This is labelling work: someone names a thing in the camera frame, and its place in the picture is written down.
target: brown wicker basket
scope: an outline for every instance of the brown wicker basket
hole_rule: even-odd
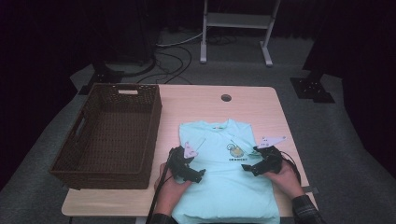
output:
[[[162,107],[158,85],[93,85],[49,172],[71,189],[146,189]]]

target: light blue t-shirt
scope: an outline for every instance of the light blue t-shirt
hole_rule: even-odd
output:
[[[183,123],[179,136],[182,146],[188,142],[198,153],[190,168],[206,169],[201,182],[192,184],[174,209],[172,217],[179,224],[279,223],[271,181],[241,166],[262,160],[260,154],[250,155],[256,146],[250,124],[232,119]]]

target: black stand base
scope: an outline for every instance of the black stand base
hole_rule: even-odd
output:
[[[326,92],[319,81],[310,78],[290,78],[299,99],[313,99],[315,103],[334,103],[332,96]]]
[[[94,83],[120,83],[123,74],[123,71],[113,71],[111,69],[107,69],[104,73],[95,71],[88,85],[83,86],[78,95],[88,95]]]

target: black sleeve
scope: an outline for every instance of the black sleeve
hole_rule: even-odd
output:
[[[291,200],[296,224],[325,224],[318,209],[312,204],[307,195]]]
[[[169,216],[156,213],[152,216],[149,224],[175,224],[176,222]]]

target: table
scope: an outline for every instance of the table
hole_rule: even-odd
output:
[[[273,66],[270,53],[268,51],[268,41],[270,40],[271,33],[276,20],[276,14],[279,9],[280,1],[276,0],[271,15],[248,15],[248,14],[233,14],[233,13],[217,13],[207,11],[207,2],[204,4],[204,19],[202,29],[202,42],[201,42],[201,58],[200,63],[206,63],[206,30],[209,26],[217,27],[233,27],[233,28],[252,28],[267,30],[263,41],[260,41],[262,54],[264,56],[265,64],[268,67]]]
[[[142,217],[149,213],[154,195],[154,182],[160,164],[165,162],[172,147],[179,146],[178,126],[183,122],[205,120],[223,122],[234,119],[250,123],[256,143],[266,137],[286,136],[276,147],[293,157],[301,173],[302,186],[309,186],[305,171],[276,91],[271,87],[160,85],[163,111],[158,130],[148,189],[70,189],[62,212],[70,217]],[[228,94],[231,101],[221,96]],[[292,217],[288,197],[274,187],[276,202],[282,217]],[[307,193],[313,203],[312,193]]]

